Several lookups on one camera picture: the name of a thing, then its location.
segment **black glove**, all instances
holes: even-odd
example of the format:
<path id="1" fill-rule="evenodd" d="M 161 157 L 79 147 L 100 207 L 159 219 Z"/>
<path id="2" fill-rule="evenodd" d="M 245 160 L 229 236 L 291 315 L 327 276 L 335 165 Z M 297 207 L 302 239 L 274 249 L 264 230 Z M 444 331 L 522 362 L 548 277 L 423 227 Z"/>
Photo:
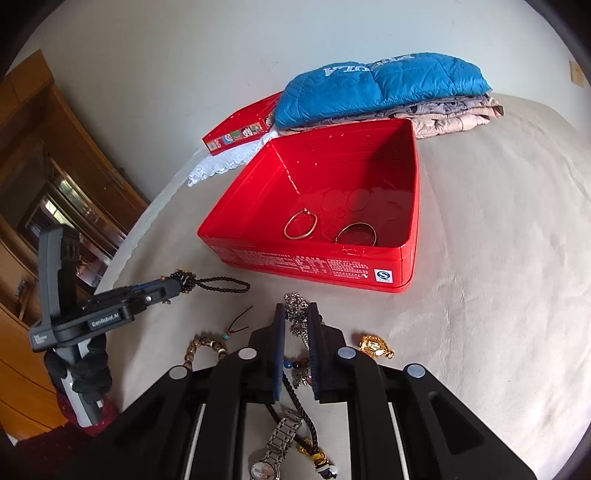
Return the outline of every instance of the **black glove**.
<path id="1" fill-rule="evenodd" d="M 72 390 L 82 395 L 87 402 L 99 401 L 113 384 L 111 372 L 107 365 L 106 335 L 94 337 L 88 344 L 88 353 L 76 365 L 68 365 L 53 350 L 45 354 L 45 367 L 51 382 L 58 392 L 66 394 L 61 379 L 66 378 L 67 369 L 72 373 Z"/>

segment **white wall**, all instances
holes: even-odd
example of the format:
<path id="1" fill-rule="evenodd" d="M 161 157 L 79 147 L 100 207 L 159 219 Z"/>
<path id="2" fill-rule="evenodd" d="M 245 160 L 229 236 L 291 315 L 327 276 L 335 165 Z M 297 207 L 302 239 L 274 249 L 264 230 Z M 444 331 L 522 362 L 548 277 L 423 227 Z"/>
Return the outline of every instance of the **white wall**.
<path id="1" fill-rule="evenodd" d="M 570 52 L 524 0 L 66 0 L 16 63 L 38 48 L 149 199 L 230 113 L 334 61 L 451 54 L 591 132 L 589 85 L 570 82 Z"/>

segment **silver screw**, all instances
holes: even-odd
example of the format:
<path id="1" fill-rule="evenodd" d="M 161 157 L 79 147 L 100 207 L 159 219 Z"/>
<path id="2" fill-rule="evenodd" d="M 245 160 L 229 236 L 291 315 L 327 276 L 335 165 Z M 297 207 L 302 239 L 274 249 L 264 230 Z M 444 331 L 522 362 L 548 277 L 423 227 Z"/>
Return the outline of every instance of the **silver screw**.
<path id="1" fill-rule="evenodd" d="M 256 357 L 256 350 L 247 346 L 238 352 L 238 356 L 243 360 L 252 360 Z"/>
<path id="2" fill-rule="evenodd" d="M 342 346 L 337 350 L 336 354 L 341 358 L 349 359 L 357 355 L 357 351 L 350 346 Z"/>
<path id="3" fill-rule="evenodd" d="M 412 364 L 407 367 L 407 372 L 411 377 L 421 378 L 425 376 L 425 367 L 419 364 Z"/>
<path id="4" fill-rule="evenodd" d="M 188 373 L 189 370 L 187 370 L 182 365 L 177 365 L 176 367 L 172 367 L 170 370 L 168 370 L 168 376 L 173 380 L 180 380 L 181 378 L 185 378 Z"/>

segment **wooden wardrobe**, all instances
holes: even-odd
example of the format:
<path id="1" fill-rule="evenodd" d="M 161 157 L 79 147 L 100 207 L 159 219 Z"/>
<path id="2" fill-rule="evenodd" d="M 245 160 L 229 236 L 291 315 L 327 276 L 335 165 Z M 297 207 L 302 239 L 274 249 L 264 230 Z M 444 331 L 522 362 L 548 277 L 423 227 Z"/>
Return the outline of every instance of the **wooden wardrobe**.
<path id="1" fill-rule="evenodd" d="M 145 210 L 54 84 L 41 51 L 0 84 L 0 423 L 17 439 L 65 422 L 27 330 L 40 317 L 39 231 L 80 232 L 79 296 L 91 295 Z"/>

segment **gold bangle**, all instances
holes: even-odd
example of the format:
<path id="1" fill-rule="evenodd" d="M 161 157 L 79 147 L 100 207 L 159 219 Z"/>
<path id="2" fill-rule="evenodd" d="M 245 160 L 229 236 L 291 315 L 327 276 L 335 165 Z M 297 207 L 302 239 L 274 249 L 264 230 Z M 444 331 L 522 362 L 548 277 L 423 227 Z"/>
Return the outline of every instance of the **gold bangle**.
<path id="1" fill-rule="evenodd" d="M 343 235 L 343 233 L 345 233 L 345 230 L 348 230 L 349 228 L 355 228 L 357 226 L 362 226 L 362 227 L 366 227 L 369 228 L 373 233 L 374 233 L 374 242 L 373 244 L 371 244 L 372 247 L 375 247 L 375 244 L 378 242 L 378 234 L 375 232 L 374 227 L 372 227 L 370 224 L 365 223 L 365 222 L 355 222 L 355 223 L 350 223 L 348 224 L 345 228 L 343 228 L 339 234 L 336 236 L 335 238 L 335 243 L 338 244 L 339 243 L 339 239 L 340 236 Z"/>
<path id="2" fill-rule="evenodd" d="M 304 233 L 304 235 L 299 235 L 299 236 L 291 236 L 287 233 L 287 227 L 289 227 L 290 223 L 294 221 L 294 219 L 298 216 L 301 215 L 302 213 L 304 213 L 305 215 L 312 215 L 314 217 L 314 224 L 312 225 L 312 227 L 310 228 L 310 230 L 308 230 L 306 233 Z M 312 213 L 311 211 L 309 211 L 307 208 L 304 208 L 302 210 L 300 210 L 299 212 L 296 212 L 285 224 L 285 227 L 283 227 L 283 235 L 285 235 L 285 238 L 287 238 L 288 240 L 302 240 L 303 238 L 307 238 L 310 235 L 312 235 L 312 232 L 315 230 L 316 225 L 318 225 L 318 217 L 316 216 L 315 213 Z"/>

